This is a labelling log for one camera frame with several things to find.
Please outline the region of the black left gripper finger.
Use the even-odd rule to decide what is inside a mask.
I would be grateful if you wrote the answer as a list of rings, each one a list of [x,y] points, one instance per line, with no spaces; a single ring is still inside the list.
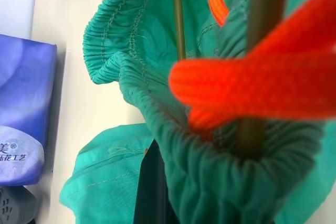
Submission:
[[[164,162],[155,140],[141,162],[133,224],[174,224]]]

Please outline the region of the green shorts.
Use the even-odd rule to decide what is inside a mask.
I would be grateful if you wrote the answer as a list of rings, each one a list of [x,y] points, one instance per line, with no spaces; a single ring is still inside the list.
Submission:
[[[288,18],[307,0],[287,0]],[[241,59],[250,0],[183,0],[186,60]],[[241,116],[208,136],[169,86],[173,0],[103,0],[83,36],[95,84],[118,82],[143,124],[97,135],[60,193],[76,224],[133,224],[140,165],[155,140],[180,224],[303,224],[336,183],[336,118]]]

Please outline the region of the orange shorts drawstring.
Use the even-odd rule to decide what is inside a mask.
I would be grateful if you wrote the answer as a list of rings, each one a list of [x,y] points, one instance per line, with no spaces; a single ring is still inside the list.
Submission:
[[[305,1],[241,59],[177,62],[169,86],[205,136],[241,116],[336,118],[336,0]]]

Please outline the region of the grey plastic object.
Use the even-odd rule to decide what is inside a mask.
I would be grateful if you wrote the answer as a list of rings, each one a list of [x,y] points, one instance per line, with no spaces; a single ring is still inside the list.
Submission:
[[[0,186],[0,224],[36,224],[38,206],[24,186]]]

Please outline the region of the blue tissue pack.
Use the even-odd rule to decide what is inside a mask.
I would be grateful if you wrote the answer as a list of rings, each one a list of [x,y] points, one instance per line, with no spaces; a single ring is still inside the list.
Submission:
[[[0,186],[40,178],[56,62],[55,45],[0,34]]]

